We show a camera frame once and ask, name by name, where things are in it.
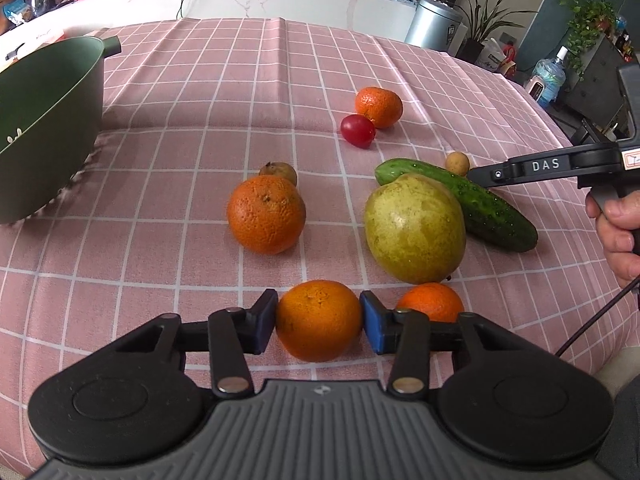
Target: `gray ribbed surface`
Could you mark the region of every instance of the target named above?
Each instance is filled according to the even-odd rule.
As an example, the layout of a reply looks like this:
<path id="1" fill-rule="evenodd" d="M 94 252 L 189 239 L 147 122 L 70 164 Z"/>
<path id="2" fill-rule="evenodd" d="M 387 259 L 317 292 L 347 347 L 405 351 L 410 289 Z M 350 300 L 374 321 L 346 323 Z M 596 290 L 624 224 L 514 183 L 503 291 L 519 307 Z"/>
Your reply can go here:
<path id="1" fill-rule="evenodd" d="M 610 480 L 595 464 L 519 472 L 450 442 L 425 405 L 387 397 L 376 381 L 269 381 L 222 402 L 181 449 L 145 465 L 83 470 L 47 463 L 35 480 Z"/>

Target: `green colander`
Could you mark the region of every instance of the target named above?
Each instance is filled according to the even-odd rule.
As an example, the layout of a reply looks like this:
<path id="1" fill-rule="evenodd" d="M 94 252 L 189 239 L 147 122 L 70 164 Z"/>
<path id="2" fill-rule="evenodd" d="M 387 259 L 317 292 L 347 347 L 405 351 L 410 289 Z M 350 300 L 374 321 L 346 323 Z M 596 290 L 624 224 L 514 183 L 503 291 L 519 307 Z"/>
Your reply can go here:
<path id="1" fill-rule="evenodd" d="M 35 213 L 82 168 L 100 131 L 104 58 L 120 52 L 117 36 L 69 38 L 0 72 L 0 224 Z"/>

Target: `green cucumber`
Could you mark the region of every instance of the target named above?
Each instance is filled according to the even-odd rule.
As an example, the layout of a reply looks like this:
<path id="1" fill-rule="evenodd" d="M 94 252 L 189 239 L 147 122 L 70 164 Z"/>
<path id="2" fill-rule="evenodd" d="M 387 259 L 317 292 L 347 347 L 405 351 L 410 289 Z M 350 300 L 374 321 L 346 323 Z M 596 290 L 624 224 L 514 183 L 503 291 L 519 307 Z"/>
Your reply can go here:
<path id="1" fill-rule="evenodd" d="M 517 253 L 536 247 L 536 227 L 511 204 L 467 178 L 420 160 L 392 158 L 376 168 L 376 180 L 384 186 L 405 173 L 418 173 L 444 184 L 462 206 L 467 232 Z"/>

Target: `metal screw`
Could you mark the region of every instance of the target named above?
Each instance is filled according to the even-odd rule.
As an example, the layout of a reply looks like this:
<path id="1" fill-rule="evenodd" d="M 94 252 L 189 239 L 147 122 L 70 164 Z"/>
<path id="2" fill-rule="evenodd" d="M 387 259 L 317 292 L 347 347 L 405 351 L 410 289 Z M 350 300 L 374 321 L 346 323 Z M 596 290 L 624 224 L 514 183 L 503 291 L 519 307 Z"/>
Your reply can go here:
<path id="1" fill-rule="evenodd" d="M 226 394 L 239 394 L 249 387 L 249 381 L 244 377 L 225 377 L 218 381 L 218 389 Z"/>
<path id="2" fill-rule="evenodd" d="M 416 377 L 400 377 L 392 386 L 399 394 L 416 394 L 424 388 L 424 383 Z"/>

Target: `pants leg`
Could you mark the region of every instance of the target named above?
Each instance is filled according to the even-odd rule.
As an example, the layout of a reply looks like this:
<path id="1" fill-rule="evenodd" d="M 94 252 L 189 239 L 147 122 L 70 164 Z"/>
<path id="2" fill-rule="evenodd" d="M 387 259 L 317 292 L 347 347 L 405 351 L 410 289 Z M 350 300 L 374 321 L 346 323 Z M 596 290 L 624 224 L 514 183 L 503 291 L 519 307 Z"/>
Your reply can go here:
<path id="1" fill-rule="evenodd" d="M 640 480 L 640 376 L 616 397 L 611 430 L 596 462 L 618 480 Z"/>

